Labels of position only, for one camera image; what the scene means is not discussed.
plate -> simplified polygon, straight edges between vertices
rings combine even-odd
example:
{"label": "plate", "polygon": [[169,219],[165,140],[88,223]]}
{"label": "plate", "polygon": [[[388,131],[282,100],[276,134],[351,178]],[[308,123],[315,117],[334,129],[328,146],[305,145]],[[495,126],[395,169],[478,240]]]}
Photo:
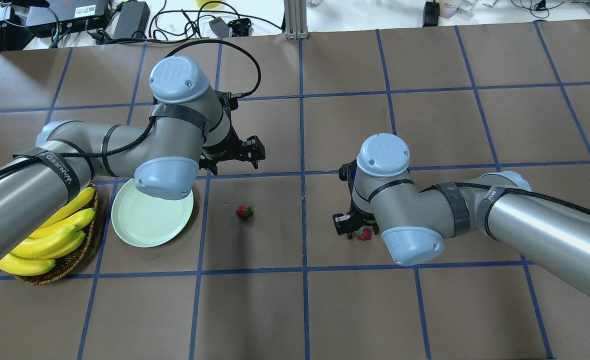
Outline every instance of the plate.
{"label": "plate", "polygon": [[186,226],[193,212],[193,192],[181,200],[149,196],[135,188],[131,178],[112,203],[112,228],[126,244],[138,248],[159,246]]}

light blue joint cap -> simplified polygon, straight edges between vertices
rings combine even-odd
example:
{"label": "light blue joint cap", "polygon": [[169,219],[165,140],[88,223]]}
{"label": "light blue joint cap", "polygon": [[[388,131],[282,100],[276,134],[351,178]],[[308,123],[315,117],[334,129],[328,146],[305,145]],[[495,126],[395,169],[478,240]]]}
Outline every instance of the light blue joint cap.
{"label": "light blue joint cap", "polygon": [[188,56],[170,56],[158,62],[148,78],[157,100],[167,104],[187,103],[208,90],[210,82],[202,68]]}
{"label": "light blue joint cap", "polygon": [[39,133],[39,135],[37,135],[37,139],[35,140],[35,146],[39,146],[41,144],[44,144],[49,139],[51,134],[55,131],[55,129],[60,127],[60,125],[70,123],[72,121],[79,121],[79,120],[51,121],[51,122],[47,123],[46,125],[44,125],[44,127],[41,128],[41,132]]}
{"label": "light blue joint cap", "polygon": [[197,162],[188,157],[158,157],[135,169],[135,187],[154,198],[181,200],[191,193],[199,170]]}
{"label": "light blue joint cap", "polygon": [[485,173],[482,176],[487,176],[487,175],[503,176],[504,178],[510,180],[513,184],[515,184],[520,189],[524,189],[525,191],[529,191],[529,192],[533,191],[531,184],[529,184],[528,181],[526,181],[519,173],[516,173],[515,171],[489,172],[489,173]]}
{"label": "light blue joint cap", "polygon": [[393,227],[382,232],[381,238],[395,263],[403,267],[435,259],[444,251],[442,235],[430,228]]}
{"label": "light blue joint cap", "polygon": [[390,178],[409,168],[410,151],[404,140],[393,134],[375,134],[361,145],[357,166],[377,178]]}

barcode label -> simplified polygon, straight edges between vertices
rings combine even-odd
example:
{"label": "barcode label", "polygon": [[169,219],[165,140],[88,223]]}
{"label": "barcode label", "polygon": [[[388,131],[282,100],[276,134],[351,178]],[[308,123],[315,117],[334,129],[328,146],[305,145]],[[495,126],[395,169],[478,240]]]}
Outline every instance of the barcode label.
{"label": "barcode label", "polygon": [[75,7],[75,18],[95,14],[96,5]]}

red strawberry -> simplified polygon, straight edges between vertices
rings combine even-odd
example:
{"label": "red strawberry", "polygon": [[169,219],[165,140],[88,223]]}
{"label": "red strawberry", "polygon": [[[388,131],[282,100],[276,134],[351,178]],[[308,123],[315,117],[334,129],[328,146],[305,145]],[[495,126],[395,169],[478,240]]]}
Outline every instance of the red strawberry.
{"label": "red strawberry", "polygon": [[359,230],[355,231],[355,235],[357,235],[357,239],[365,242],[366,240],[372,239],[371,230],[368,227],[362,226]]}
{"label": "red strawberry", "polygon": [[253,209],[248,203],[242,203],[237,210],[235,210],[235,214],[242,219],[248,219],[253,216]]}

bunch of bananas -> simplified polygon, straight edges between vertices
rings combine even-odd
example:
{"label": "bunch of bananas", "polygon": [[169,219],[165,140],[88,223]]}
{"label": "bunch of bananas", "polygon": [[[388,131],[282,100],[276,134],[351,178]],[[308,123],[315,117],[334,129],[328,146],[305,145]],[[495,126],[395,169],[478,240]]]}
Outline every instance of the bunch of bananas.
{"label": "bunch of bananas", "polygon": [[86,234],[82,229],[93,221],[95,210],[80,210],[93,199],[95,190],[86,187],[64,207],[33,231],[0,260],[0,269],[10,274],[36,276],[55,267],[55,259],[79,248]]}

